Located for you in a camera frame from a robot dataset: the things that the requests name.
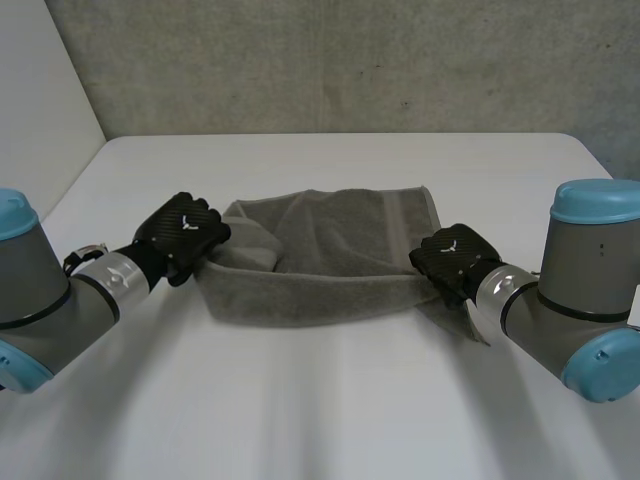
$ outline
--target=white table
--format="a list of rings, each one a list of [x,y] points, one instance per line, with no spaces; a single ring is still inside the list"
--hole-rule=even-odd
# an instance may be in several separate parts
[[[467,223],[507,261],[537,269],[556,186],[605,176],[578,141],[555,134],[123,138],[102,149],[45,228],[63,256],[128,243],[180,190],[224,209],[306,188],[424,184],[442,225]],[[415,311],[239,328],[210,317],[193,281],[163,282],[41,390],[0,394],[0,477],[640,476],[638,392],[588,404],[476,322],[491,348]]]

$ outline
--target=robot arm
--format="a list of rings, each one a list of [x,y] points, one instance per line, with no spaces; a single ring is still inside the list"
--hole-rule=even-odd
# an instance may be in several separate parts
[[[640,333],[627,324],[639,235],[640,183],[576,180],[556,192],[539,278],[465,225],[424,239],[410,258],[451,308],[471,299],[565,386],[600,403],[640,385]]]
[[[181,285],[195,263],[229,236],[218,212],[179,193],[140,226],[133,243],[110,253],[85,252],[84,258],[98,258],[71,276],[71,265],[65,263],[66,273],[60,267],[24,195],[0,190],[0,385],[35,391],[162,277]]]

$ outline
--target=gray towel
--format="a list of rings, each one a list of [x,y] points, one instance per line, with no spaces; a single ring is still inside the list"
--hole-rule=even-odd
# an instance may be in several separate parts
[[[447,330],[478,339],[468,316],[447,311],[409,262],[409,252],[440,228],[424,187],[238,200],[223,218],[231,239],[196,271],[220,321],[306,327],[419,305]]]

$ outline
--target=white wall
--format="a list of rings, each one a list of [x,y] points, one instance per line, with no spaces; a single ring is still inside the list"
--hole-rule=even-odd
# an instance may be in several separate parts
[[[0,0],[0,186],[41,218],[104,135],[42,0]]]

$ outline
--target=blue joint cap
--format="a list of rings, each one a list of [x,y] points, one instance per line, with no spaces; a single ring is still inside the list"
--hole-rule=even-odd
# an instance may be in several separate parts
[[[0,188],[0,241],[27,233],[38,224],[38,214],[17,190]]]
[[[640,182],[573,180],[556,190],[551,218],[579,225],[606,225],[640,219]]]
[[[569,359],[562,383],[590,402],[613,402],[640,385],[640,332],[611,330],[587,342]]]
[[[52,378],[47,367],[0,340],[0,385],[14,392],[32,393]]]

